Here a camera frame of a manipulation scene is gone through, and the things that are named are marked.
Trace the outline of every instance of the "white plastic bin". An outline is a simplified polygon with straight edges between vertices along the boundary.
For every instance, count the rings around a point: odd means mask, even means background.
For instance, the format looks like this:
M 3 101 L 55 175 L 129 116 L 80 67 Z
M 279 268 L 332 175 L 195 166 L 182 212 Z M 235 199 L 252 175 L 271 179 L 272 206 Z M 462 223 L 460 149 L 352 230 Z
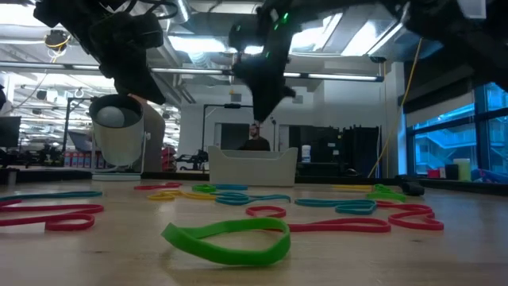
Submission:
M 210 182 L 248 186 L 292 187 L 297 148 L 286 152 L 220 150 L 208 147 Z

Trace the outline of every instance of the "ceiling light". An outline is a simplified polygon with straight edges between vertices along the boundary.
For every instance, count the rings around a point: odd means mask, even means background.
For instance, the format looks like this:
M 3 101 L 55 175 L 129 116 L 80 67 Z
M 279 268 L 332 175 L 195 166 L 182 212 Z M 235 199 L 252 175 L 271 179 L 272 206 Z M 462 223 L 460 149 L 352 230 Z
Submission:
M 182 52 L 225 52 L 225 46 L 213 38 L 169 36 L 173 48 Z
M 337 27 L 337 25 L 339 25 L 339 21 L 341 21 L 341 18 L 342 13 L 338 13 L 333 16 L 329 16 L 325 18 L 325 20 L 323 20 L 323 26 L 325 27 L 325 30 L 323 31 L 319 39 L 317 39 L 313 51 L 317 51 L 318 49 L 325 47 L 325 44 L 332 36 L 333 31 L 335 31 L 335 28 Z
M 360 81 L 376 81 L 377 76 L 366 75 L 326 75 L 326 74 L 309 74 L 309 79 L 341 79 L 341 80 L 360 80 Z
M 21 117 L 22 121 L 25 122 L 65 122 L 65 118 L 23 118 Z M 91 119 L 69 119 L 69 122 L 74 123 L 86 123 L 86 122 L 92 122 Z
M 152 68 L 152 72 L 178 73 L 181 75 L 222 75 L 222 70 L 198 68 Z
M 72 67 L 74 69 L 78 69 L 78 70 L 98 71 L 98 66 L 94 66 L 94 65 L 73 64 Z
M 370 56 L 373 53 L 377 52 L 379 48 L 383 47 L 388 40 L 390 40 L 400 29 L 402 29 L 404 25 L 402 23 L 398 23 L 386 36 L 384 36 L 381 41 L 379 41 L 377 44 L 375 44 L 374 47 L 371 48 L 370 51 L 367 52 L 367 54 Z
M 41 63 L 22 63 L 22 62 L 9 62 L 2 61 L 4 68 L 51 68 L 51 69 L 64 69 L 63 64 L 41 64 Z
M 302 74 L 299 72 L 284 72 L 284 76 L 289 78 L 299 78 L 300 75 Z
M 0 4 L 0 24 L 22 26 L 47 26 L 33 16 L 35 6 L 22 6 L 18 4 Z

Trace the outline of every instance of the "red container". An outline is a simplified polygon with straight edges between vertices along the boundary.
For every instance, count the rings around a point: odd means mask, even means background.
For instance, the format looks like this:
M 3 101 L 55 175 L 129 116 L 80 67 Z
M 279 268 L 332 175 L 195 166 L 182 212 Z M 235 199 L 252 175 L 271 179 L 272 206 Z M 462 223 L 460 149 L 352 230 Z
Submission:
M 439 175 L 439 169 L 437 170 L 427 170 L 427 178 L 440 178 L 440 175 Z

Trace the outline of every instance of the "yellow rubber band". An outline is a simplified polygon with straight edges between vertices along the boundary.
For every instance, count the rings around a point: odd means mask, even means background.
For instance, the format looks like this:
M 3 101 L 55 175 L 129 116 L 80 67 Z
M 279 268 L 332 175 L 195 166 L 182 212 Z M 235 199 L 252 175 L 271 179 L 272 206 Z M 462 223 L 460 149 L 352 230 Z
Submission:
M 159 191 L 157 194 L 147 196 L 147 198 L 156 201 L 172 201 L 178 196 L 183 196 L 188 199 L 215 200 L 215 195 L 188 193 L 180 190 Z

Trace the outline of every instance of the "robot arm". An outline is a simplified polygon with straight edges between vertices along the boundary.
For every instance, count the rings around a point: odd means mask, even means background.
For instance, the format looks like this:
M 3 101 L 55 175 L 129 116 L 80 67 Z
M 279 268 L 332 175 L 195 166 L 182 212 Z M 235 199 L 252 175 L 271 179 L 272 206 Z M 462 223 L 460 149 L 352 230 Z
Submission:
M 233 66 L 235 76 L 252 92 L 254 118 L 263 122 L 284 97 L 294 97 L 283 72 L 291 39 L 302 23 L 325 11 L 375 2 L 385 5 L 409 30 L 440 41 L 486 80 L 508 91 L 508 47 L 469 21 L 457 0 L 267 0 L 257 9 L 255 22 L 240 21 L 229 33 L 229 44 L 238 51 L 248 45 L 264 47 L 246 60 L 238 56 Z

